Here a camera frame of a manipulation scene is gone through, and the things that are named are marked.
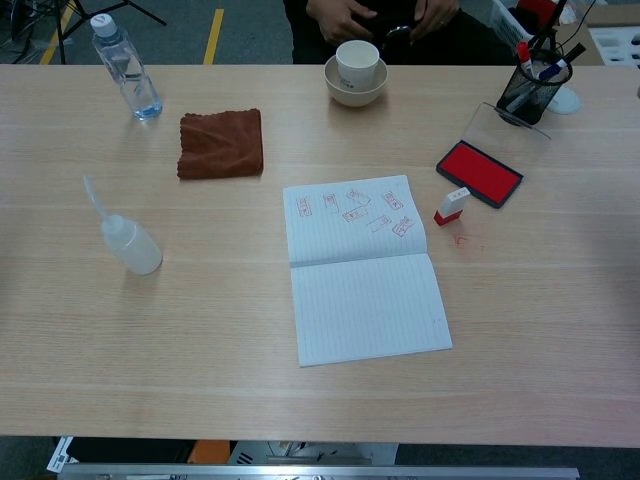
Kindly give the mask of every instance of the bottle nozzle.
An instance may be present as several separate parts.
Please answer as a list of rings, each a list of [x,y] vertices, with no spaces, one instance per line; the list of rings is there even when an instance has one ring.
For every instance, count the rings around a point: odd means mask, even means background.
[[[96,211],[102,217],[102,220],[109,221],[109,214],[107,213],[105,208],[102,206],[102,202],[100,202],[98,195],[96,195],[96,192],[93,188],[93,182],[86,175],[84,176],[83,179],[84,179],[84,189],[86,190],[87,195],[89,196],[89,200],[91,200],[91,203],[93,204]]]

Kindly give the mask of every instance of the white plastic bottle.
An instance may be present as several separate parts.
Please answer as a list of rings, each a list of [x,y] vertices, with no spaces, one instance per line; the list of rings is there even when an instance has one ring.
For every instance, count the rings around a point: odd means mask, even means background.
[[[100,230],[107,248],[137,275],[155,271],[162,263],[162,252],[146,230],[130,218],[109,215],[96,196],[89,177],[84,177],[84,187],[102,217]]]

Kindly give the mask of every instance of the lined paper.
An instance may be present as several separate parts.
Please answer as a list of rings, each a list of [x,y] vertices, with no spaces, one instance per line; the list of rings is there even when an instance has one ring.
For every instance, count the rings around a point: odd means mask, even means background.
[[[301,366],[451,348],[406,176],[287,188]]]
[[[427,251],[405,175],[285,188],[284,208],[292,267]],[[398,235],[403,218],[414,224]]]

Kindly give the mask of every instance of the red ink mark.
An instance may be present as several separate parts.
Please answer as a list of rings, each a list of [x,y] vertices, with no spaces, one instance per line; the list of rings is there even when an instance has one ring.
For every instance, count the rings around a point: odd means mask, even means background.
[[[312,215],[311,205],[309,205],[307,198],[298,198],[296,203],[298,204],[298,213],[301,217],[310,217]]]
[[[342,216],[347,222],[353,222],[367,214],[367,210],[364,207],[354,208],[353,210],[343,213]]]
[[[467,237],[460,235],[459,233],[456,233],[453,236],[453,243],[456,244],[456,247],[458,248],[464,248],[464,243],[467,241]]]
[[[338,207],[338,200],[336,199],[335,194],[331,193],[329,195],[324,195],[324,206],[329,213],[340,213],[340,208]]]
[[[404,205],[400,203],[400,200],[396,198],[393,192],[385,193],[382,198],[384,198],[384,201],[387,202],[393,210],[400,210],[402,207],[404,207]]]
[[[399,237],[404,237],[407,234],[407,230],[409,230],[413,225],[414,222],[408,217],[402,217],[400,221],[393,227],[393,233],[395,233]]]
[[[367,227],[371,230],[371,233],[375,233],[380,230],[385,225],[389,225],[391,223],[391,219],[386,215],[382,215],[381,217],[376,218],[373,222],[367,223]]]
[[[369,202],[371,201],[371,199],[367,197],[364,193],[358,192],[353,188],[349,191],[349,193],[347,193],[347,198],[349,200],[353,200],[356,203],[359,203],[360,205],[368,205]]]

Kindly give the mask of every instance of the brown cloth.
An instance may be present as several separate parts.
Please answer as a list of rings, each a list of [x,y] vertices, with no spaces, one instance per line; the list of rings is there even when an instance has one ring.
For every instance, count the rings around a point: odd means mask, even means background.
[[[260,110],[213,115],[187,113],[180,120],[183,180],[243,177],[262,173]]]

